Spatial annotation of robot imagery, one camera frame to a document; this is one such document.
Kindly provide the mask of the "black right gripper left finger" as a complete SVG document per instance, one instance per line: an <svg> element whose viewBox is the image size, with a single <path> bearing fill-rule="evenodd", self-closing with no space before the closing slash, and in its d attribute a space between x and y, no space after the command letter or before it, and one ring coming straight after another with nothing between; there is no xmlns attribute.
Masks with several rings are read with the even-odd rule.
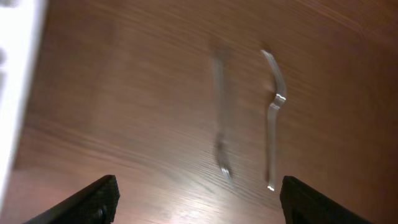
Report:
<svg viewBox="0 0 398 224"><path fill-rule="evenodd" d="M120 193L115 175L105 175L25 224L111 224Z"/></svg>

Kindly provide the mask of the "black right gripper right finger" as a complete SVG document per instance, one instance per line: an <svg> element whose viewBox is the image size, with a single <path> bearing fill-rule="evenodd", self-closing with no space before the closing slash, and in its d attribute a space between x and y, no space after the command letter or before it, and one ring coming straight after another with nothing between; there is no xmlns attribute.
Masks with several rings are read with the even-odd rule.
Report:
<svg viewBox="0 0 398 224"><path fill-rule="evenodd" d="M293 176L283 178L280 202L286 224L369 224Z"/></svg>

